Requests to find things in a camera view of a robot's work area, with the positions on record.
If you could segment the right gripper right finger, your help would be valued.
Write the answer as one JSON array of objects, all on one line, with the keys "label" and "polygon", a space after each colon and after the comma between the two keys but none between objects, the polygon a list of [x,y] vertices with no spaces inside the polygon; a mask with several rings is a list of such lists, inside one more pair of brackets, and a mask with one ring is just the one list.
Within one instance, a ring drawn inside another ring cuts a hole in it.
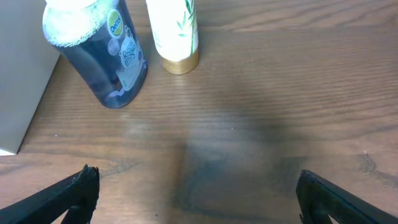
[{"label": "right gripper right finger", "polygon": [[397,223],[397,217],[378,209],[310,170],[302,170],[296,186],[303,224]]}]

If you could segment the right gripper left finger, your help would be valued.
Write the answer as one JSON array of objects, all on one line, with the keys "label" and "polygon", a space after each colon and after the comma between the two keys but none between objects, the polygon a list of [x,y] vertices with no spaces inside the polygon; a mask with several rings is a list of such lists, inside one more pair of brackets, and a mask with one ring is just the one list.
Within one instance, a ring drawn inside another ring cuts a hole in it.
[{"label": "right gripper left finger", "polygon": [[83,169],[46,189],[1,209],[1,223],[89,223],[100,191],[97,167]]}]

